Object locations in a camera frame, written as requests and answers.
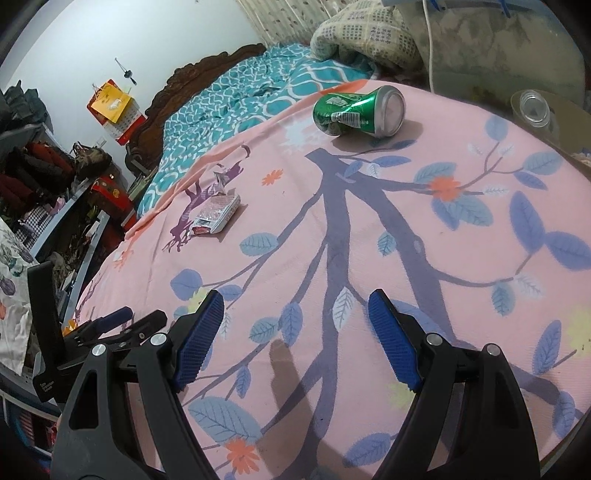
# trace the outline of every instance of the wooden headboard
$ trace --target wooden headboard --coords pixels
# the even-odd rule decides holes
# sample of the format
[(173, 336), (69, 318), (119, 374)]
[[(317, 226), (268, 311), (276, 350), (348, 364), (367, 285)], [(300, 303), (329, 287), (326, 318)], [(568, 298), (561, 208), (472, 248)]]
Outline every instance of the wooden headboard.
[(152, 105), (146, 110), (148, 120), (131, 135), (125, 157), (127, 168), (135, 175), (156, 168), (163, 153), (163, 130), (168, 117), (238, 62), (256, 57), (264, 51), (265, 46), (260, 43), (245, 45), (231, 55), (222, 52), (176, 69), (166, 87), (154, 96)]

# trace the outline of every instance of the green soda can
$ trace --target green soda can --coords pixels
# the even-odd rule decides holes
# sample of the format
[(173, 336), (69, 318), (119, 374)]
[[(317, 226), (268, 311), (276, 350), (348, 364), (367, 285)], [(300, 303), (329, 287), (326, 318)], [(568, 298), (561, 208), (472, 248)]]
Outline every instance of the green soda can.
[(401, 127), (406, 104), (400, 90), (383, 85), (367, 95), (327, 93), (314, 105), (314, 123), (328, 135), (358, 129), (375, 138), (393, 136)]

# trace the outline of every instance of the handbag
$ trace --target handbag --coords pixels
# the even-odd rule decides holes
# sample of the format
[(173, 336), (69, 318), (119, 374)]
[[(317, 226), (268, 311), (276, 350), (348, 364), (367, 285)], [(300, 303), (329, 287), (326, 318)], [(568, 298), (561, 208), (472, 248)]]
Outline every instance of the handbag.
[(81, 143), (75, 143), (72, 149), (76, 154), (74, 161), (79, 180), (99, 176), (113, 162), (113, 158), (99, 147), (87, 147)]

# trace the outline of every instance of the pink bedsheet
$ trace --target pink bedsheet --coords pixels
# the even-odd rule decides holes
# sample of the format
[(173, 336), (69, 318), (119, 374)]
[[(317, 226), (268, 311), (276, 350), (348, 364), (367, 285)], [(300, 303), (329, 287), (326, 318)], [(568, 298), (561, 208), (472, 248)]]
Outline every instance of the pink bedsheet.
[[(210, 288), (224, 295), (226, 319), (180, 399), (225, 480), (376, 471), (413, 398), (366, 319), (376, 288), (452, 343), (501, 346), (540, 457), (591, 404), (587, 180), (501, 118), (399, 87), (407, 120), (391, 140), (325, 136), (313, 95), (220, 144), (83, 295), (78, 321), (127, 305), (169, 325)], [(220, 171), (244, 207), (223, 234), (189, 238)]]

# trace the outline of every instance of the bed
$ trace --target bed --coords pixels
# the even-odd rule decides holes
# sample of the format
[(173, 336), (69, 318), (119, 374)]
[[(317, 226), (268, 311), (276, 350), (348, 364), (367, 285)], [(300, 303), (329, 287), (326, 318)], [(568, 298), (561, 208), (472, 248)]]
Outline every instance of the bed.
[[(540, 459), (591, 406), (580, 381), (591, 369), (589, 181), (498, 116), (399, 88), (407, 119), (391, 140), (325, 136), (311, 119), (316, 93), (212, 148), (82, 295), (78, 324), (129, 306), (136, 319), (165, 311), (168, 327), (210, 289), (224, 296), (222, 327), (180, 394), (221, 478), (371, 478), (413, 399), (369, 327), (376, 288), (451, 343), (501, 346)], [(221, 234), (192, 237), (220, 174), (242, 207)]]
[(298, 44), (267, 51), (262, 45), (246, 46), (231, 56), (209, 57), (176, 71), (146, 111), (148, 121), (130, 141), (126, 163), (131, 171), (138, 171), (138, 163), (144, 171), (158, 166), (138, 214), (150, 210), (201, 155), (221, 141), (311, 93), (372, 74), (362, 56), (351, 66), (318, 61), (308, 47)]

